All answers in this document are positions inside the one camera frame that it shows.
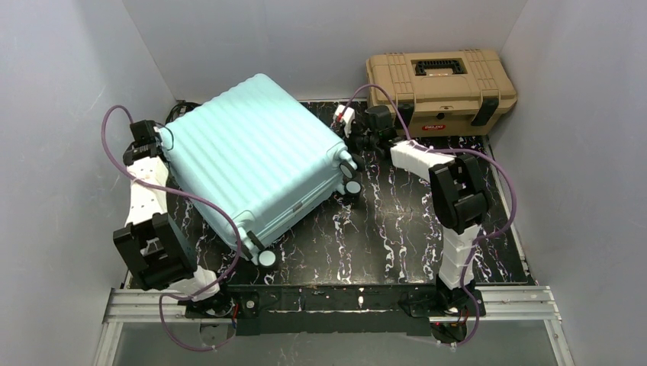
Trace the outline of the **tan plastic toolbox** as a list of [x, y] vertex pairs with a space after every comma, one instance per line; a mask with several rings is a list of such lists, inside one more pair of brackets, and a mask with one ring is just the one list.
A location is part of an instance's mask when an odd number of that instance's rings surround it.
[[376, 129], [400, 136], [482, 136], [517, 102], [494, 50], [384, 53], [367, 59]]

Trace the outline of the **light blue suitcase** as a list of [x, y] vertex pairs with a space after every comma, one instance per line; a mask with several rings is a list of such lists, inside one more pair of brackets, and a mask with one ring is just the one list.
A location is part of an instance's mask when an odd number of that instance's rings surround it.
[[256, 74], [160, 131], [178, 186], [231, 248], [258, 254], [332, 194], [352, 156], [281, 86]]

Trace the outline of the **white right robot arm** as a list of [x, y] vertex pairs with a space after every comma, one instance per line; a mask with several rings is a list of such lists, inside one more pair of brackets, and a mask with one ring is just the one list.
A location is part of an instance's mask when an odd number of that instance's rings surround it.
[[470, 290], [473, 259], [484, 215], [489, 211], [478, 159], [485, 154], [470, 149], [434, 149], [416, 140], [401, 139], [387, 129], [368, 135], [355, 122], [355, 113], [340, 108], [335, 121], [354, 147], [372, 147], [389, 156], [392, 165], [430, 183], [434, 213], [443, 227], [443, 259], [438, 281], [453, 291]]

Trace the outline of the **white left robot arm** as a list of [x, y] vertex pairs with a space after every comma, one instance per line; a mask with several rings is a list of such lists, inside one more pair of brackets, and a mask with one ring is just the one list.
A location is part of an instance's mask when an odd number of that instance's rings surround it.
[[141, 120], [130, 125], [134, 141], [123, 155], [130, 183], [130, 209], [124, 227], [113, 232], [113, 242], [134, 282], [145, 291], [170, 289], [194, 301], [214, 296], [217, 275], [197, 263], [189, 243], [167, 207], [165, 187], [169, 169], [156, 124]]

